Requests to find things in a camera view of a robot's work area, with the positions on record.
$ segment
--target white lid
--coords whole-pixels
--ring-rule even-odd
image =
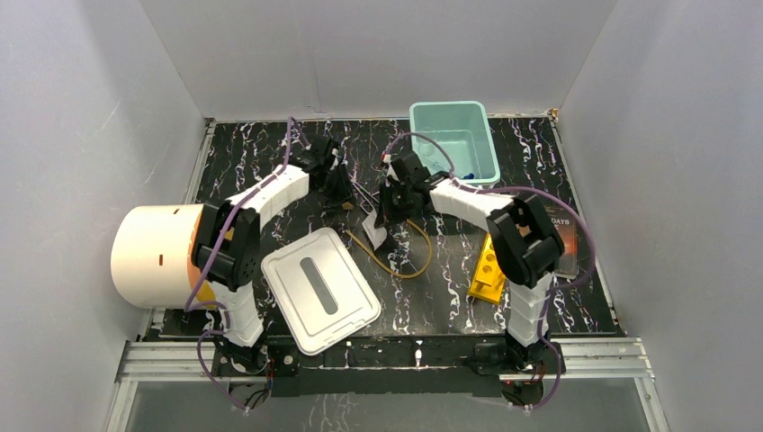
[[[297,346],[308,356],[382,313],[379,300],[331,228],[274,251],[263,260],[262,270]]]

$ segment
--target light blue bin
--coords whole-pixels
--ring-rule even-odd
[[[498,182],[498,158],[482,103],[419,102],[410,106],[410,129],[435,140],[451,157],[455,175],[467,185]],[[413,151],[433,174],[448,171],[448,162],[435,146],[413,137]]]

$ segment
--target glass panel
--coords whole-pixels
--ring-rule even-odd
[[[245,400],[260,388],[238,386],[233,392]],[[649,430],[633,379],[562,381],[556,396],[529,416],[502,399],[468,394],[272,398],[246,417],[230,408],[208,382],[142,382],[127,430]]]

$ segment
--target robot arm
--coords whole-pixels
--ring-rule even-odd
[[[289,204],[311,191],[326,197],[327,207],[351,204],[354,197],[346,168],[337,156],[339,143],[328,139],[292,156],[293,165],[275,172],[242,193],[228,198],[222,205],[204,204],[198,229],[193,239],[191,263],[203,268],[224,221],[233,207],[258,189],[241,205],[231,224],[211,270],[207,275],[215,300],[227,306],[233,328],[225,335],[230,342],[251,347],[263,332],[262,322],[252,295],[252,277],[259,263],[259,239],[262,228]]]
[[[498,266],[509,280],[512,313],[507,333],[517,346],[518,365],[532,361],[539,345],[538,323],[548,329],[546,310],[553,272],[564,253],[564,243],[540,199],[476,193],[451,180],[445,172],[430,174],[413,153],[390,162],[380,185],[376,227],[399,223],[414,212],[431,207],[486,230],[492,237]]]

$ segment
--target yellow rubber band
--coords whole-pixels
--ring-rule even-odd
[[[434,250],[433,250],[433,248],[432,248],[432,240],[430,240],[430,239],[429,239],[429,236],[426,234],[426,232],[425,232],[423,229],[421,229],[421,227],[419,227],[417,224],[413,223],[413,221],[412,221],[412,220],[410,220],[410,219],[406,219],[406,222],[407,222],[407,223],[408,223],[408,225],[410,225],[410,226],[411,226],[411,227],[412,227],[414,230],[418,231],[418,233],[419,233],[419,234],[421,234],[421,236],[422,236],[422,237],[424,238],[424,240],[426,241],[426,245],[429,247],[429,255],[426,257],[426,263],[424,264],[424,266],[423,266],[423,267],[421,267],[421,268],[420,268],[420,269],[419,269],[417,272],[415,272],[414,274],[401,274],[401,273],[397,273],[396,271],[394,271],[394,270],[392,270],[391,268],[389,268],[388,266],[386,266],[386,265],[385,265],[385,264],[384,264],[384,263],[383,263],[383,262],[382,262],[382,261],[381,261],[381,260],[380,260],[380,259],[379,259],[379,258],[378,258],[378,257],[377,257],[375,254],[374,254],[374,253],[373,253],[373,251],[372,251],[370,248],[368,248],[368,247],[365,245],[365,243],[363,243],[363,242],[362,242],[362,241],[361,241],[361,240],[360,240],[358,237],[356,237],[356,236],[355,236],[355,234],[353,234],[352,232],[350,232],[350,230],[349,230],[349,229],[347,230],[347,234],[349,234],[349,235],[350,235],[350,237],[353,239],[353,241],[354,241],[355,243],[357,243],[357,244],[358,244],[358,246],[359,246],[359,247],[361,247],[361,249],[362,249],[362,250],[364,250],[364,251],[365,251],[365,253],[366,253],[366,254],[368,254],[368,256],[369,256],[369,257],[371,257],[371,259],[373,259],[373,261],[375,261],[375,262],[376,262],[376,264],[378,264],[378,265],[379,265],[379,267],[383,268],[383,269],[384,269],[384,271],[386,271],[386,272],[387,272],[387,273],[389,273],[390,275],[393,275],[393,276],[395,276],[395,277],[399,277],[400,279],[413,279],[414,277],[419,277],[419,276],[421,276],[421,275],[423,275],[423,274],[424,274],[424,272],[426,271],[426,269],[429,267],[429,263],[431,263],[431,262],[432,262],[432,255],[433,255],[433,253],[434,253]]]

